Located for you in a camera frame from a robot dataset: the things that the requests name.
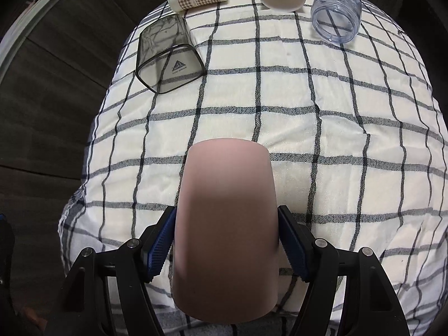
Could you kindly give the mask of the pink cup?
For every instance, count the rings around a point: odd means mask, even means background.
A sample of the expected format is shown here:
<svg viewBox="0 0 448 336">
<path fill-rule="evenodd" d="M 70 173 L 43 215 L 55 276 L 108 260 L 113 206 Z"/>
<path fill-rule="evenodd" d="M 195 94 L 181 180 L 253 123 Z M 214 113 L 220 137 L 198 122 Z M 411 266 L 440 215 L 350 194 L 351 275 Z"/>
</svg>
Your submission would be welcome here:
<svg viewBox="0 0 448 336">
<path fill-rule="evenodd" d="M 268 150 L 239 139 L 189 150 L 175 221 L 172 295 L 204 322 L 249 322 L 277 302 L 279 230 Z"/>
</svg>

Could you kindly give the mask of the smoky square transparent cup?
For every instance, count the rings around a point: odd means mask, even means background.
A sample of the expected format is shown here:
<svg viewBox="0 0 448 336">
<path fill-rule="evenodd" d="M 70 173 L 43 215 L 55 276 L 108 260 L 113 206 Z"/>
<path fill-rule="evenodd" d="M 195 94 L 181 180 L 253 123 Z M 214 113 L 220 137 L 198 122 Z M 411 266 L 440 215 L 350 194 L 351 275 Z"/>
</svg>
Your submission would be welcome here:
<svg viewBox="0 0 448 336">
<path fill-rule="evenodd" d="M 135 75 L 148 90 L 169 93 L 205 73 L 183 17 L 161 17 L 141 32 Z"/>
</svg>

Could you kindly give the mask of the checkered white cloth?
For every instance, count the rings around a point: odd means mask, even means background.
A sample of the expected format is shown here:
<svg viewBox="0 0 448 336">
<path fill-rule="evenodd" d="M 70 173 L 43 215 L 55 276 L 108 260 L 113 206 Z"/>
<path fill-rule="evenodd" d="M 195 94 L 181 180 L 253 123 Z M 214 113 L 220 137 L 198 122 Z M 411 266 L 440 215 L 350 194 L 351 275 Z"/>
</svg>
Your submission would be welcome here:
<svg viewBox="0 0 448 336">
<path fill-rule="evenodd" d="M 59 223 L 65 269 L 174 205 L 191 145 L 253 140 L 270 152 L 278 203 L 337 248 L 373 249 L 410 333 L 425 334 L 447 301 L 447 127 L 411 39 L 370 2 L 335 46 L 309 7 L 227 0 L 185 13 L 206 75 L 157 95 L 135 75 L 137 46 L 170 11 L 151 10 L 121 51 Z"/>
</svg>

